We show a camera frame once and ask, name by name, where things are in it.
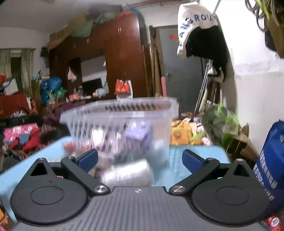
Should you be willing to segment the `grey door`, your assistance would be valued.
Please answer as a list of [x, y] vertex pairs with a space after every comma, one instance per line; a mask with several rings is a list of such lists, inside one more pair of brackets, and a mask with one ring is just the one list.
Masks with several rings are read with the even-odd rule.
[[160, 47], [162, 75], [166, 81], [168, 97], [174, 97], [179, 103], [179, 113], [195, 111], [202, 86], [206, 61], [191, 56], [182, 59], [177, 55], [179, 45], [177, 26], [156, 28], [156, 45]]

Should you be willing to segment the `grey item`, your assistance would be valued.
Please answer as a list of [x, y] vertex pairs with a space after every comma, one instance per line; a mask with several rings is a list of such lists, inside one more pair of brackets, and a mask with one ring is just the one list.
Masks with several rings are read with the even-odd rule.
[[102, 171], [100, 181], [109, 188], [148, 187], [154, 182], [154, 174], [146, 159], [112, 166]]

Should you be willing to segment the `orange white hanging bag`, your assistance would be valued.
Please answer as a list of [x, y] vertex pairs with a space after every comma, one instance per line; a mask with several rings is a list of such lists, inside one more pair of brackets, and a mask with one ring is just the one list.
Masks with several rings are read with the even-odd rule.
[[114, 94], [118, 100], [120, 99], [132, 99], [133, 98], [133, 89], [132, 83], [130, 80], [116, 80]]

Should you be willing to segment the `dark red wooden wardrobe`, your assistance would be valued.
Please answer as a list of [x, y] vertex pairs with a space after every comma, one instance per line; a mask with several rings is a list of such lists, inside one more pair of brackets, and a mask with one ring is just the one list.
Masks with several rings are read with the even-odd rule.
[[103, 55], [111, 99], [117, 79], [131, 81], [135, 98], [148, 97], [146, 65], [150, 58], [143, 26], [136, 14], [127, 14], [96, 25], [88, 37], [67, 37], [49, 51], [50, 76], [60, 77], [72, 93], [82, 83], [81, 63]]

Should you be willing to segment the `white black hanging garment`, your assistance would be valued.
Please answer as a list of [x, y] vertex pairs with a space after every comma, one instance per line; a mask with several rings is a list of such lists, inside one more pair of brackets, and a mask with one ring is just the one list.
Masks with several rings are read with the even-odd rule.
[[217, 82], [224, 82], [229, 58], [223, 32], [213, 13], [196, 1], [181, 4], [178, 38], [178, 57], [196, 56], [211, 60], [216, 72], [209, 76]]

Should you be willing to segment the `purple cardboard box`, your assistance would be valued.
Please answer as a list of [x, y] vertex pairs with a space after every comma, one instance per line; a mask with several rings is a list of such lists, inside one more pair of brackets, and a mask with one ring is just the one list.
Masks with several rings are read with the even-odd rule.
[[125, 130], [126, 144], [132, 150], [147, 151], [151, 147], [153, 135], [151, 123], [133, 120]]

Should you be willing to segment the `green potted plant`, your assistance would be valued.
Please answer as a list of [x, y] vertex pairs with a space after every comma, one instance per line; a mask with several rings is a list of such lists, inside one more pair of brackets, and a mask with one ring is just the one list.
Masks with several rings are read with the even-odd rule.
[[222, 103], [210, 105], [203, 113], [201, 124], [212, 145], [221, 146], [228, 136], [237, 137], [240, 131], [236, 115]]

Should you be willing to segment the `white plastic laundry basket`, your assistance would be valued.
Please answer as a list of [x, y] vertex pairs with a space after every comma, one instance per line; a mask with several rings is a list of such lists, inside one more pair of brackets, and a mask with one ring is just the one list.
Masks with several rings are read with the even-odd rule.
[[[77, 148], [95, 148], [114, 159], [156, 158], [162, 161], [170, 145], [171, 122], [179, 114], [177, 99], [132, 98], [88, 103], [61, 114]], [[147, 151], [132, 150], [125, 130], [130, 121], [151, 123], [153, 141]]]

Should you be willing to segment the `brown hanging bag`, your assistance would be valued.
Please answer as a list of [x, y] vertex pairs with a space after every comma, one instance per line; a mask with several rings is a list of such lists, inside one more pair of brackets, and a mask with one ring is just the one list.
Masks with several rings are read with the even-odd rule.
[[267, 1], [269, 17], [266, 18], [267, 26], [266, 46], [277, 52], [283, 59], [283, 1]]

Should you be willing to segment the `blue shopping bag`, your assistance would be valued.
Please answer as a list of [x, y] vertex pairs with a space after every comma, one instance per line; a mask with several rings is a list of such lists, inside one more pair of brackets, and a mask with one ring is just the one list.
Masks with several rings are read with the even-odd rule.
[[253, 171], [270, 201], [267, 213], [274, 213], [283, 206], [283, 121], [272, 125]]

